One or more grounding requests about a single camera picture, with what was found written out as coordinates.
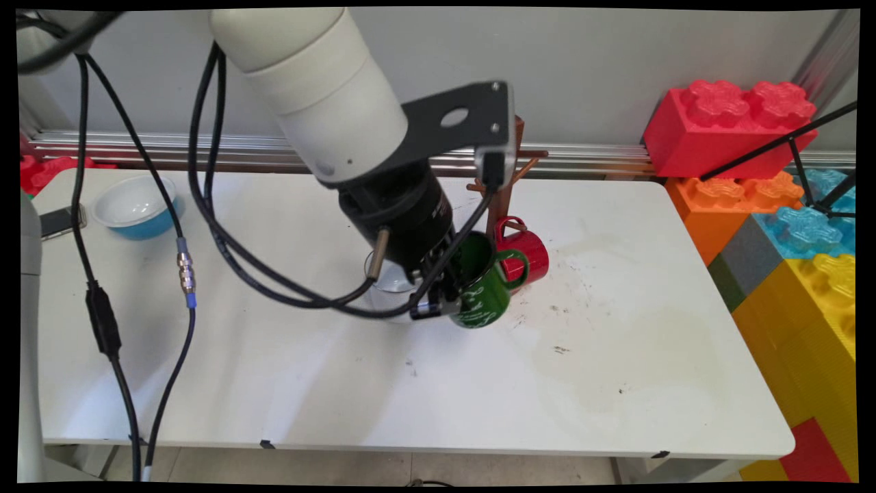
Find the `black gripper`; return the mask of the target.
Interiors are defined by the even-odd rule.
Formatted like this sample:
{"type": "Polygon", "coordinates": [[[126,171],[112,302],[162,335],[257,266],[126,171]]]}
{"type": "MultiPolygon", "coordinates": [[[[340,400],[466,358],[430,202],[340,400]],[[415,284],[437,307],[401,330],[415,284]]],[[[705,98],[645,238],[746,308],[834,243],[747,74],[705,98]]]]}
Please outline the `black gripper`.
{"type": "MultiPolygon", "coordinates": [[[[456,234],[452,208],[426,160],[373,178],[363,186],[339,190],[339,206],[354,227],[375,246],[382,229],[390,231],[385,258],[408,273],[427,273],[456,234]]],[[[413,320],[461,311],[461,288],[473,276],[468,248],[473,236],[457,247],[450,262],[414,305],[413,320]]]]}

